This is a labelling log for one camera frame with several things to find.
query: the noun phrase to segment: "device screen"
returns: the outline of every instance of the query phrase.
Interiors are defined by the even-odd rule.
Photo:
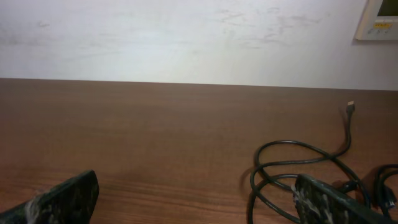
[[[398,0],[384,0],[377,16],[398,16]]]

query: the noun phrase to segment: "wall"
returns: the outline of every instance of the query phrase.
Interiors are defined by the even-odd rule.
[[[2,0],[0,77],[398,90],[366,0]]]

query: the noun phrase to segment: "brown wooden surface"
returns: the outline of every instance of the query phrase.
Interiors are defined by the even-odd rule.
[[[335,151],[351,100],[353,145],[341,160],[360,177],[398,163],[398,92],[0,79],[0,211],[93,169],[91,223],[245,223],[254,151],[277,139]],[[283,146],[262,161],[312,157]],[[269,171],[346,180],[331,162]],[[389,183],[398,192],[398,178]],[[291,194],[264,193],[295,214]],[[257,223],[290,223],[256,208]]]

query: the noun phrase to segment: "white device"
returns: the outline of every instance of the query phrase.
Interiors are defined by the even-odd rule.
[[[355,38],[398,40],[398,0],[369,0]]]

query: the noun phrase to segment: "yellow label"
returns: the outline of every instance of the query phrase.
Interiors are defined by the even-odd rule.
[[[392,26],[392,24],[374,24],[373,28],[376,29],[388,29]]]

